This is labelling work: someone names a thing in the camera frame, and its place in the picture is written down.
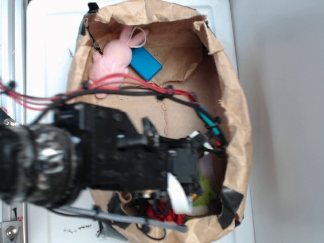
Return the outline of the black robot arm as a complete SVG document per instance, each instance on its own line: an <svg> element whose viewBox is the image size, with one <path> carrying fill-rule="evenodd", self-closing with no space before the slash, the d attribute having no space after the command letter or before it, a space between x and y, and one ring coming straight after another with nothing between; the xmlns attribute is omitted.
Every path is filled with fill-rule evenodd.
<svg viewBox="0 0 324 243"><path fill-rule="evenodd" d="M133 199L201 195L198 163L223 156L224 141L198 131L180 139L158 134L148 118L138 132L121 110L65 104L51 124L1 126L1 199L57 208L85 188L128 192Z"/></svg>

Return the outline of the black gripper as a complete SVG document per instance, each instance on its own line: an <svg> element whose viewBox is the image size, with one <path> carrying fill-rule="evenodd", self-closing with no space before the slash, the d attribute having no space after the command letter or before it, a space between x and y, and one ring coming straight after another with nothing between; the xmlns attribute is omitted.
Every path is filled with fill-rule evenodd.
<svg viewBox="0 0 324 243"><path fill-rule="evenodd" d="M159 138L161 147L166 152L167 171L180 182L186 195L202 195L204 192L200 182L200 161L208 154L216 157L225 155L225 140L213 140L208 132L192 132L189 136L173 139Z"/></svg>

